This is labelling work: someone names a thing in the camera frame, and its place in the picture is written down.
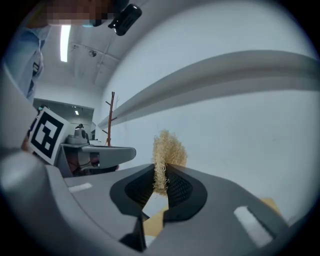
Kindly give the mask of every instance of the fluorescent light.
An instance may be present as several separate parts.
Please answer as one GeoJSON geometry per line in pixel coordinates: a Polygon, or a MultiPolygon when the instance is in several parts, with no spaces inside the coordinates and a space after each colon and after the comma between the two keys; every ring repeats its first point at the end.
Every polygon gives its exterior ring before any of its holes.
{"type": "Polygon", "coordinates": [[[60,58],[62,62],[68,62],[68,44],[71,25],[61,26],[60,58]]]}

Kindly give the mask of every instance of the light blue shirt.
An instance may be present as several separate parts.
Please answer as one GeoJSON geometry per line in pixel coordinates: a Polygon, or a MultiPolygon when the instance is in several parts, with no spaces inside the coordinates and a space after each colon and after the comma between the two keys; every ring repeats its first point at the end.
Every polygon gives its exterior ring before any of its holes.
{"type": "Polygon", "coordinates": [[[44,69],[41,49],[49,31],[50,26],[32,29],[21,28],[3,56],[3,62],[16,85],[31,104],[35,97],[37,79],[44,69]]]}

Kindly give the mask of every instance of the white wall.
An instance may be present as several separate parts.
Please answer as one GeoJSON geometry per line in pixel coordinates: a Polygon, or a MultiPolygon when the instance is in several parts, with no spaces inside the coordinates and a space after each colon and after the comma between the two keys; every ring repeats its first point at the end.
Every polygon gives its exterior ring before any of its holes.
{"type": "MultiPolygon", "coordinates": [[[[247,50],[316,58],[304,33],[275,8],[242,1],[200,5],[165,20],[132,48],[104,90],[100,121],[109,114],[104,102],[112,91],[120,106],[183,67],[247,50]]],[[[280,85],[290,79],[230,83],[280,85]]],[[[159,131],[175,132],[188,152],[188,167],[235,181],[258,197],[273,198],[290,221],[310,209],[319,185],[319,102],[318,92],[298,90],[210,99],[115,125],[111,139],[114,146],[137,150],[134,160],[120,166],[125,169],[151,162],[159,131]]],[[[96,138],[105,140],[105,135],[96,129],[96,138]]]]}
{"type": "Polygon", "coordinates": [[[119,64],[104,90],[101,104],[114,91],[120,106],[183,67],[248,50],[315,56],[304,33],[275,7],[240,0],[208,3],[165,20],[143,37],[119,64]]]}
{"type": "Polygon", "coordinates": [[[94,109],[100,105],[101,90],[66,69],[50,67],[44,69],[34,97],[94,109]]]}

